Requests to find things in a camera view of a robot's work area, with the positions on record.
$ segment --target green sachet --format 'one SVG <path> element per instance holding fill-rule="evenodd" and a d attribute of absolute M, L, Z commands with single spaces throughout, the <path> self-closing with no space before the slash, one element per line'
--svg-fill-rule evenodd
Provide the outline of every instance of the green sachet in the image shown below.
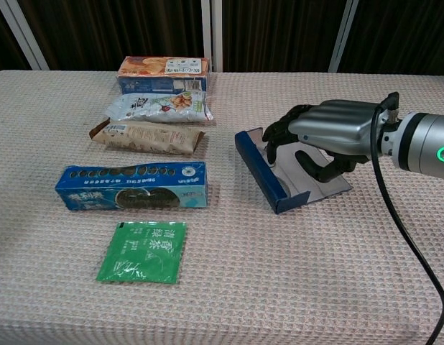
<path fill-rule="evenodd" d="M 119 223 L 96 280 L 175 284 L 186 229 L 177 222 Z"/>

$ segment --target blue cookie package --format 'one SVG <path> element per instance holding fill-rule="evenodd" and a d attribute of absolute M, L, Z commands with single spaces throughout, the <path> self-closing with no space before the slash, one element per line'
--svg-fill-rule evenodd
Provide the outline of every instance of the blue cookie package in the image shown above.
<path fill-rule="evenodd" d="M 55 190 L 71 211 L 208 205 L 204 162 L 72 165 L 65 169 Z"/>

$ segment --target plastic wrapper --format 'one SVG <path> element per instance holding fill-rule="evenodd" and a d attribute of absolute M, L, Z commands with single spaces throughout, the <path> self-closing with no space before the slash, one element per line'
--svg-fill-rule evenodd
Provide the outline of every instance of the plastic wrapper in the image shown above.
<path fill-rule="evenodd" d="M 118 224 L 96 280 L 175 284 L 186 230 L 177 222 Z"/>
<path fill-rule="evenodd" d="M 194 128 L 138 121 L 106 120 L 90 131 L 90 138 L 111 147 L 191 155 L 204 133 Z"/>
<path fill-rule="evenodd" d="M 213 119 L 205 102 L 205 92 L 178 95 L 128 93 L 118 97 L 105 114 L 114 121 L 202 122 Z"/>

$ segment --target table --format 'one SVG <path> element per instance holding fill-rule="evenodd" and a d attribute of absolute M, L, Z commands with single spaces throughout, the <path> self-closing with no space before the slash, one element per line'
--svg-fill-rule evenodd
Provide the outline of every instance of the table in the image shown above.
<path fill-rule="evenodd" d="M 213 73 L 216 119 L 191 158 L 207 162 L 208 208 L 69 212 L 54 191 L 66 165 L 189 158 L 89 140 L 115 72 L 0 72 L 0 344 L 425 343 L 440 299 L 370 164 L 346 175 L 352 191 L 276 216 L 233 140 L 296 104 L 392 91 L 400 114 L 444 114 L 444 76 Z M 444 181 L 381 168 L 444 286 Z M 96 282 L 116 223 L 146 220 L 188 223 L 178 284 Z"/>

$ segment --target snack box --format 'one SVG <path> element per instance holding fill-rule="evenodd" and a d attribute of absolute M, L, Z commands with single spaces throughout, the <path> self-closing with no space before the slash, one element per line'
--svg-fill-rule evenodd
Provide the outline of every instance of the snack box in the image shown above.
<path fill-rule="evenodd" d="M 208 205 L 204 162 L 67 167 L 55 187 L 69 210 Z"/>
<path fill-rule="evenodd" d="M 122 93 L 206 92 L 208 65 L 204 57 L 126 56 L 117 79 Z"/>

